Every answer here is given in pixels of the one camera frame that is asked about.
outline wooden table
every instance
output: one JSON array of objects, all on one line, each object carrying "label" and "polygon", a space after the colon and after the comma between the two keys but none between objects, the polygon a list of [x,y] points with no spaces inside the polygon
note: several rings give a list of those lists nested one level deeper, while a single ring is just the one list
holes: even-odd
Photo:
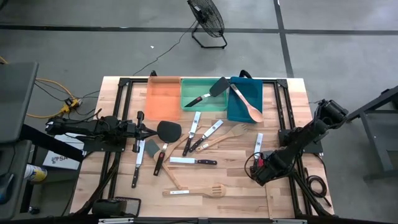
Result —
[{"label": "wooden table", "polygon": [[[104,77],[99,93],[96,110],[102,108],[101,116],[112,115],[118,82],[120,77]],[[312,114],[308,105],[307,93],[304,81],[301,78],[287,79],[289,84],[290,99],[292,102],[295,123],[304,126],[312,120]],[[124,102],[126,88],[121,99]],[[284,114],[285,99],[282,104]],[[215,159],[216,167],[191,164],[166,164],[173,172],[182,186],[203,187],[215,183],[226,186],[226,195],[221,198],[210,198],[202,195],[173,195],[162,196],[163,189],[176,189],[168,175],[161,170],[158,177],[153,176],[155,162],[146,153],[140,168],[139,180],[135,189],[131,188],[132,175],[134,173],[136,153],[131,151],[133,139],[129,139],[126,151],[122,153],[119,166],[118,180],[116,182],[115,196],[137,197],[142,199],[141,217],[228,217],[228,218],[292,218],[292,199],[290,195],[289,181],[287,178],[275,180],[261,187],[255,181],[246,176],[243,165],[247,157],[254,151],[257,133],[263,133],[262,151],[274,150],[279,147],[277,132],[280,129],[275,102],[275,93],[272,85],[264,85],[264,122],[248,124],[249,132],[243,136],[229,138],[202,152],[188,155],[197,159]],[[137,112],[144,111],[146,103],[146,83],[136,83],[132,88],[132,97],[128,119],[136,120]],[[120,107],[119,119],[123,106]],[[180,121],[183,134],[189,132],[194,112],[182,112]],[[224,124],[213,133],[209,140],[217,138],[231,129],[236,122],[226,119],[226,111],[203,112],[200,123],[202,128],[197,130],[193,142],[218,119]],[[158,121],[144,120],[148,128],[156,129]],[[153,139],[162,147],[162,142],[157,136]],[[182,155],[185,141],[174,150],[172,156]],[[81,165],[81,171],[73,198],[71,212],[77,211],[89,199],[100,179],[103,152],[92,153]],[[305,154],[303,164],[310,175],[318,175],[326,181],[325,171],[321,162],[313,155]],[[304,211],[302,192],[298,185],[298,199],[300,208]],[[323,199],[319,202],[330,213],[333,209],[328,207]]]}]

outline blue tray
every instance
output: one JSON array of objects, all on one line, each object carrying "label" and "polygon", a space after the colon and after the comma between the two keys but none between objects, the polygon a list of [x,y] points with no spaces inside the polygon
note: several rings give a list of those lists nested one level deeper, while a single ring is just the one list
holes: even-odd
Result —
[{"label": "blue tray", "polygon": [[[232,83],[236,85],[245,99],[262,113],[262,80],[231,77],[231,84]],[[229,90],[226,117],[230,121],[255,123],[249,115],[248,108],[233,90]]]}]

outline concrete floor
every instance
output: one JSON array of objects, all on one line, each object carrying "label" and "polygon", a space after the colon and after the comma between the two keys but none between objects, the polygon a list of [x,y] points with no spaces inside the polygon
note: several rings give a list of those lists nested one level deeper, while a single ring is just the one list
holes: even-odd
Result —
[{"label": "concrete floor", "polygon": [[[227,28],[277,29],[272,0],[214,0]],[[280,0],[286,29],[396,30],[398,1]],[[184,0],[13,0],[0,23],[58,26],[189,27]],[[40,63],[38,77],[63,83],[74,94],[98,90],[105,75],[131,75],[178,41],[179,32],[55,32],[0,30],[0,55]],[[205,42],[211,39],[199,34]],[[286,77],[279,34],[227,33],[225,50],[199,48],[190,35],[139,75]],[[309,101],[334,99],[350,111],[398,84],[397,35],[287,35],[294,77],[304,78]],[[86,99],[81,110],[94,108]],[[33,114],[52,114],[60,103],[34,89]],[[44,130],[44,121],[26,123]],[[322,140],[329,191],[337,215],[398,222],[398,180],[364,182],[380,170],[359,120]],[[74,182],[46,185],[40,217],[60,215]]]}]

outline wooden spatula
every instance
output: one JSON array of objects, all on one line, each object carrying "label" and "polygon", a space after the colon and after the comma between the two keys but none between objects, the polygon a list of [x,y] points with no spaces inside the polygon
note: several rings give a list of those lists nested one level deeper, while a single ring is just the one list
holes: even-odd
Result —
[{"label": "wooden spatula", "polygon": [[225,186],[223,184],[214,184],[209,187],[200,189],[188,189],[188,190],[165,190],[163,196],[167,195],[180,195],[180,194],[204,194],[210,197],[222,197],[226,193]]},{"label": "wooden spatula", "polygon": [[231,128],[231,130],[229,130],[226,134],[224,134],[223,136],[220,136],[210,142],[207,142],[199,147],[196,148],[197,152],[200,152],[226,138],[231,138],[231,137],[236,137],[236,136],[241,136],[242,134],[247,133],[248,131],[248,127],[245,124],[237,124],[235,125],[233,128]]},{"label": "wooden spatula", "polygon": [[235,84],[231,84],[231,88],[235,91],[235,93],[239,96],[239,98],[243,101],[243,103],[246,105],[248,108],[249,115],[251,119],[253,119],[255,122],[262,122],[264,119],[262,118],[262,113],[257,110],[255,107],[250,105],[250,103],[245,99],[243,94],[236,88]]}]

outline black knife handle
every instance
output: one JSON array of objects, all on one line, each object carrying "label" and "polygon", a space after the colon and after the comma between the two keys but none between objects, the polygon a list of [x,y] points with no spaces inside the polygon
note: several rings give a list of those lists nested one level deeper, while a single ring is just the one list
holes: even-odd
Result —
[{"label": "black knife handle", "polygon": [[189,152],[193,152],[199,145],[204,141],[204,138],[199,139],[194,145],[189,149]]},{"label": "black knife handle", "polygon": [[136,167],[136,170],[134,171],[134,176],[132,177],[131,188],[137,187],[138,174],[139,174],[139,167]]},{"label": "black knife handle", "polygon": [[197,162],[200,164],[217,165],[217,161],[212,161],[209,159],[199,159]]},{"label": "black knife handle", "polygon": [[201,96],[196,97],[196,99],[192,100],[191,103],[187,104],[185,107],[191,107],[199,102],[201,102],[203,98]]},{"label": "black knife handle", "polygon": [[155,170],[154,170],[155,176],[159,175],[159,171],[160,171],[160,168],[162,167],[163,160],[164,160],[164,152],[161,152],[159,154],[159,157],[157,158],[157,162],[156,162],[156,166],[155,166]]},{"label": "black knife handle", "polygon": [[188,150],[191,147],[192,138],[188,138],[187,143],[185,145],[184,151],[182,152],[182,156],[187,156]]}]

